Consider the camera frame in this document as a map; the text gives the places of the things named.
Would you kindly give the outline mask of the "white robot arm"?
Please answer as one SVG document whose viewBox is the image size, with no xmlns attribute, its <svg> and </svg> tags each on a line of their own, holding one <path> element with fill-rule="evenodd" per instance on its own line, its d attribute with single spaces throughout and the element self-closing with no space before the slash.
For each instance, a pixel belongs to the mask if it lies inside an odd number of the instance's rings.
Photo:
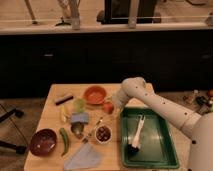
<svg viewBox="0 0 213 171">
<path fill-rule="evenodd" d="M 142 77 L 127 78 L 112 95 L 120 109 L 135 98 L 167 120 L 191 140 L 187 171 L 213 171 L 213 112 L 200 114 L 146 89 Z"/>
</svg>

